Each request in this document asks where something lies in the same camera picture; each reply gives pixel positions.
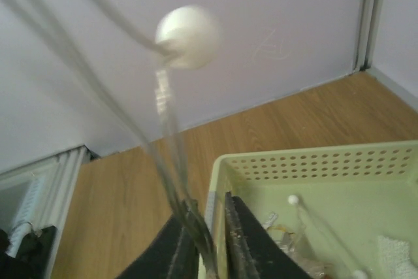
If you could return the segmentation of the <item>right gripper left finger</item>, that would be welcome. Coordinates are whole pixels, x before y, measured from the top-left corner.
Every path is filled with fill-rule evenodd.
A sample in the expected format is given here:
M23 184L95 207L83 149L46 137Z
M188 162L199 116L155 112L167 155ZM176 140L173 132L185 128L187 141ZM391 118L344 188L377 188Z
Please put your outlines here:
M197 278L199 252L185 227L171 216L153 242L118 278Z

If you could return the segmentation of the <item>pale green perforated basket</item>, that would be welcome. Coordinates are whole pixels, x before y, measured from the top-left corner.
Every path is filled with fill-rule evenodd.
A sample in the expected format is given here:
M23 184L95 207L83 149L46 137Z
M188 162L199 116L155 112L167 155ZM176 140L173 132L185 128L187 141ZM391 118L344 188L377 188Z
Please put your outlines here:
M417 277L417 142L229 154L216 159L205 219L228 276L224 196L239 196L273 241L332 278Z

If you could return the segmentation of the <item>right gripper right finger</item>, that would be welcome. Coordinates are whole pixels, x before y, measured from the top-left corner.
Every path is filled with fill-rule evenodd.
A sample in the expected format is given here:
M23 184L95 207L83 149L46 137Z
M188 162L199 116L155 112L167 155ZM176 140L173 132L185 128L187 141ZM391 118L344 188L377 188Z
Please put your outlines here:
M225 194L225 244L229 278L309 278L263 229L239 196Z

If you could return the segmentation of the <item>white ball string lights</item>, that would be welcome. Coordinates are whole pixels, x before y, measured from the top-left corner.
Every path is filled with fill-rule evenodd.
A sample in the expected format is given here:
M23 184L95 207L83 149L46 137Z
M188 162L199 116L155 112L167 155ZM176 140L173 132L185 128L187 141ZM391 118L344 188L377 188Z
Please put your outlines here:
M353 69L362 0L1 0L1 170L86 145L144 147L169 206L192 204L180 131Z

